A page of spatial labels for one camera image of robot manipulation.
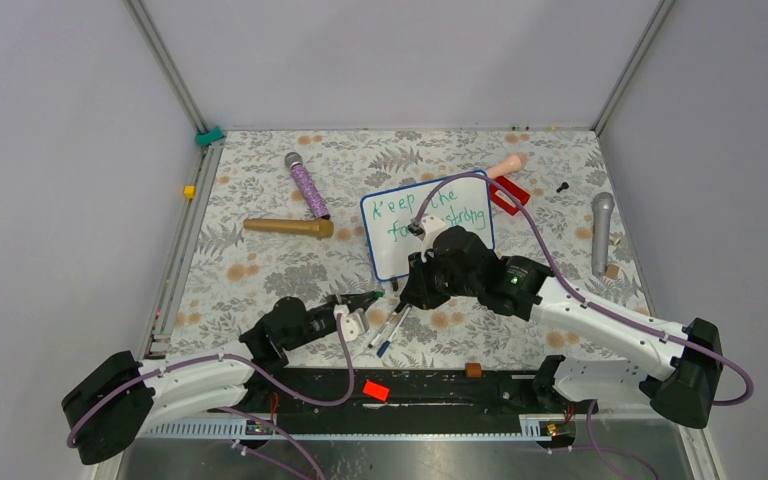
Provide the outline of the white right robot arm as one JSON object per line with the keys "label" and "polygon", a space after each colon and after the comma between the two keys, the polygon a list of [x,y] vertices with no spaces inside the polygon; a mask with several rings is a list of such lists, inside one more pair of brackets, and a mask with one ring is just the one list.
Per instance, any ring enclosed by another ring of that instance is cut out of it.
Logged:
{"label": "white right robot arm", "polygon": [[434,310],[455,297],[474,298],[493,313],[575,333],[618,355],[588,363],[565,356],[540,367],[535,402],[557,412],[569,402],[646,403],[663,418],[703,429],[723,371],[718,327],[657,319],[605,300],[588,300],[548,266],[499,256],[474,233],[451,227],[408,258],[401,302]]}

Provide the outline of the blue framed whiteboard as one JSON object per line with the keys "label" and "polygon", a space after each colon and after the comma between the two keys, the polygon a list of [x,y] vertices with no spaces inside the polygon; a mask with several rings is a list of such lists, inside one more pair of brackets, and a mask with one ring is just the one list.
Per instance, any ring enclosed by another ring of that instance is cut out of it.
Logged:
{"label": "blue framed whiteboard", "polygon": [[[423,201],[440,180],[380,191],[364,196],[360,210],[375,277],[381,282],[408,275],[408,256],[422,241],[408,230]],[[444,185],[430,201],[427,215],[448,227],[462,226],[477,234],[488,247],[495,245],[491,201],[485,181],[461,178]]]}

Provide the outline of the green whiteboard marker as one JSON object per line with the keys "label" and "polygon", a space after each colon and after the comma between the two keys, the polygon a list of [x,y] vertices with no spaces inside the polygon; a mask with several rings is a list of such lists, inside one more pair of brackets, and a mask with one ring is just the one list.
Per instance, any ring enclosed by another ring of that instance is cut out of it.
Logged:
{"label": "green whiteboard marker", "polygon": [[396,305],[396,307],[392,310],[392,312],[388,315],[384,323],[378,328],[378,330],[375,332],[374,337],[367,343],[367,347],[369,349],[372,349],[375,347],[375,345],[382,339],[384,332],[387,330],[389,325],[401,314],[401,312],[404,310],[406,304],[404,302],[400,302]]}

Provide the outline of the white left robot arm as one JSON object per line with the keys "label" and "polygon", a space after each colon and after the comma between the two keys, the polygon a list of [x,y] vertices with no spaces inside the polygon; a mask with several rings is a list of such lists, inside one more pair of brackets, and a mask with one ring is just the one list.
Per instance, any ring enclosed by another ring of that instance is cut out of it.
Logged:
{"label": "white left robot arm", "polygon": [[138,360],[129,351],[117,352],[62,399],[69,425],[66,445],[83,464],[95,465],[155,426],[237,404],[259,410],[269,401],[270,385],[317,407],[341,405],[355,390],[352,366],[346,368],[346,392],[334,399],[305,396],[277,374],[288,365],[288,352],[332,333],[346,349],[366,328],[366,309],[382,296],[380,291],[333,294],[313,308],[283,297],[236,340],[201,354]]}

